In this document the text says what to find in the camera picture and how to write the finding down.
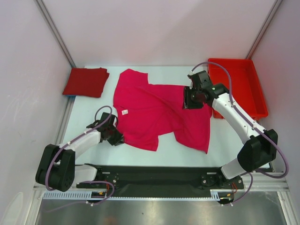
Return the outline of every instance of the white wall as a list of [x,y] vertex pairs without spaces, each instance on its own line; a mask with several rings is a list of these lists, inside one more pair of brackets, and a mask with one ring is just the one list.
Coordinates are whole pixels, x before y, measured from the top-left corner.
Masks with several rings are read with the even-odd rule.
[[24,216],[44,147],[57,135],[70,66],[33,0],[3,2],[0,20],[1,220],[18,192]]
[[[254,54],[269,116],[262,121],[278,132],[278,144],[290,163],[287,182],[300,209],[300,1],[283,2]],[[282,169],[282,161],[277,162]]]
[[245,58],[274,0],[45,0],[76,65]]

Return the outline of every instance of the grey floor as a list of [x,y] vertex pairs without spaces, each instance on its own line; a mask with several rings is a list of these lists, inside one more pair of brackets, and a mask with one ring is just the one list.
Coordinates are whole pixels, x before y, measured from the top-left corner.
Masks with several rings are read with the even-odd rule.
[[231,206],[194,201],[107,201],[99,206],[43,200],[36,225],[285,225],[276,192],[252,192]]

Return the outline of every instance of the table top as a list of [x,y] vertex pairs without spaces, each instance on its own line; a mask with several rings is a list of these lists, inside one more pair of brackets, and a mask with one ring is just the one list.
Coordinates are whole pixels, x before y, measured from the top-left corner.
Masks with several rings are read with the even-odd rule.
[[[104,105],[113,108],[113,94],[120,76],[130,68],[148,73],[149,83],[190,85],[187,74],[192,67],[105,67],[110,73],[100,98],[75,98],[74,106],[67,125],[64,142],[70,141],[83,132],[85,127],[94,122],[98,108]],[[243,144],[234,129],[226,120],[210,119],[210,145],[208,154],[179,144],[173,133],[159,136],[157,151],[142,150],[127,144],[111,146],[108,142],[100,143],[77,160],[77,164],[91,163],[96,165],[128,166],[186,166],[186,167],[219,167],[235,159]]]

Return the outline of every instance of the clothing label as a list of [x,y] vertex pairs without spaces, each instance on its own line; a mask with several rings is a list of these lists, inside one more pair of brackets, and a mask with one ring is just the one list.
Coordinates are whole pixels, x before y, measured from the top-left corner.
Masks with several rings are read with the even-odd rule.
[[126,110],[122,110],[122,115],[126,115],[126,114],[128,114],[128,110],[126,109]]

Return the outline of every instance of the empty red container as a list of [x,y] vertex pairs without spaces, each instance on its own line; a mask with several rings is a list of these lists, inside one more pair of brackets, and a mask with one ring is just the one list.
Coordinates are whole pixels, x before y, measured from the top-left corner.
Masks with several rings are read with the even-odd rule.
[[[252,60],[209,59],[225,67],[232,80],[232,95],[237,103],[255,120],[268,116],[263,91]],[[226,73],[218,66],[209,64],[209,74],[213,84],[223,83],[229,89]],[[215,118],[223,117],[216,111]]]

